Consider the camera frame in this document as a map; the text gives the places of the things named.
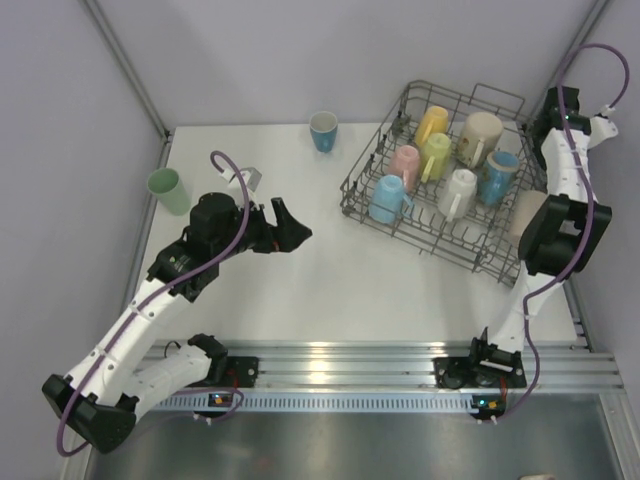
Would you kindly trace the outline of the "yellow mug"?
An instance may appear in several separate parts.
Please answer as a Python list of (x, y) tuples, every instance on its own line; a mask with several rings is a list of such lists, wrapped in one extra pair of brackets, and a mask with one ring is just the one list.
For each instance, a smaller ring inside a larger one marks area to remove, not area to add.
[(414, 143), (421, 148), (435, 133), (445, 133), (448, 128), (449, 112), (437, 105), (427, 108), (414, 135)]

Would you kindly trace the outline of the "blue butterfly mug orange inside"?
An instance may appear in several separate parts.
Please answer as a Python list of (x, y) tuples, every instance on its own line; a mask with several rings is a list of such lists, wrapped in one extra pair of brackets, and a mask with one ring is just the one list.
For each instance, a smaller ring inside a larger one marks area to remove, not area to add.
[(498, 205), (508, 192), (519, 166), (519, 159), (514, 154), (505, 151), (491, 152), (480, 172), (480, 201), (489, 207)]

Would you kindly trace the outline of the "light blue mug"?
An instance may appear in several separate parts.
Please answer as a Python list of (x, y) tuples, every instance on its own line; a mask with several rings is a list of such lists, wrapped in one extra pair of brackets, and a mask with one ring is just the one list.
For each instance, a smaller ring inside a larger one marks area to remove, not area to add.
[(392, 225), (399, 215), (408, 217), (413, 207), (402, 179), (395, 175), (385, 175), (374, 188), (368, 213), (373, 220)]

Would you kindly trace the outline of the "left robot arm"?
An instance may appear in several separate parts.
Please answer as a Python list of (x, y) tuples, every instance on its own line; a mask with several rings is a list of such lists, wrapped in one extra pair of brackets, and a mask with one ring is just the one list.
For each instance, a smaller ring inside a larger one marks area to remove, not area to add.
[(196, 334), (152, 367), (137, 367), (161, 331), (193, 304), (219, 275), (220, 262), (245, 251), (289, 253), (312, 231), (284, 201), (247, 208), (224, 193), (207, 193), (190, 211), (181, 236), (159, 252), (138, 292), (103, 339), (65, 375), (53, 374), (42, 392), (63, 427), (102, 454), (116, 450), (155, 405), (185, 387), (236, 386), (239, 369), (212, 335)]

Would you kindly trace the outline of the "floral cream mug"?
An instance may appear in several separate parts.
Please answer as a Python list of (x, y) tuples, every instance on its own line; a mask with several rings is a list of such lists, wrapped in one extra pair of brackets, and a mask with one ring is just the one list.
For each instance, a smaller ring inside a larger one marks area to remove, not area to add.
[(494, 151), (504, 132), (501, 119), (489, 112), (474, 112), (467, 116), (455, 147), (456, 158), (468, 169), (479, 168)]

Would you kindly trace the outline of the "pink mug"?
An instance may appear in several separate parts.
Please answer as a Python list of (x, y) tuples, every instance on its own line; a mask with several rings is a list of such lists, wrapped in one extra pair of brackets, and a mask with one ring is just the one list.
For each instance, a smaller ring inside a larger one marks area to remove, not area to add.
[(411, 145), (400, 146), (393, 154), (387, 168), (388, 175), (399, 177), (405, 191), (411, 193), (420, 173), (421, 159), (419, 151)]

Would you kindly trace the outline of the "pale yellow-green mug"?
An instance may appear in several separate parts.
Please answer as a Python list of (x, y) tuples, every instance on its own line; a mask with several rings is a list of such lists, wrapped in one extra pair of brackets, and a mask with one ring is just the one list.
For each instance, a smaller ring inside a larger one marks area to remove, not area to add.
[(444, 133), (431, 134), (421, 147), (421, 175), (420, 181), (439, 180), (449, 164), (451, 155), (451, 139)]

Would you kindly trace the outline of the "white mug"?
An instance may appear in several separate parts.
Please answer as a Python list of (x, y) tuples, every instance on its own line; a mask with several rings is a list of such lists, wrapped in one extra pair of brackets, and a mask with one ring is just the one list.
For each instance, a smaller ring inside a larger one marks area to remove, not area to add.
[(446, 222), (463, 218), (476, 195), (477, 176), (468, 169), (455, 170), (446, 182), (437, 208)]

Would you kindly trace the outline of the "beige tumbler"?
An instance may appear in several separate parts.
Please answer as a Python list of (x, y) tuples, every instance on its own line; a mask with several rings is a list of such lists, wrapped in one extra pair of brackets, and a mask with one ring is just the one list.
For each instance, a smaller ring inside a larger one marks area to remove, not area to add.
[(508, 239), (517, 247), (522, 235), (546, 200), (544, 192), (536, 190), (522, 191), (516, 199), (509, 230)]

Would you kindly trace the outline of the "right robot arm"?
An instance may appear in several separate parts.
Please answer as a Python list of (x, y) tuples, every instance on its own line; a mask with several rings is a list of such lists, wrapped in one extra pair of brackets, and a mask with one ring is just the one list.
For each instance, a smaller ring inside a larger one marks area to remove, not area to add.
[(523, 215), (518, 238), (520, 273), (496, 335), (484, 331), (467, 355), (435, 360), (436, 383), (444, 389), (530, 387), (522, 350), (530, 346), (532, 321), (549, 296), (584, 269), (612, 219), (590, 183), (588, 151), (616, 136), (612, 109), (593, 117), (580, 112), (579, 91), (548, 90), (531, 128), (534, 154), (546, 172), (543, 202)]

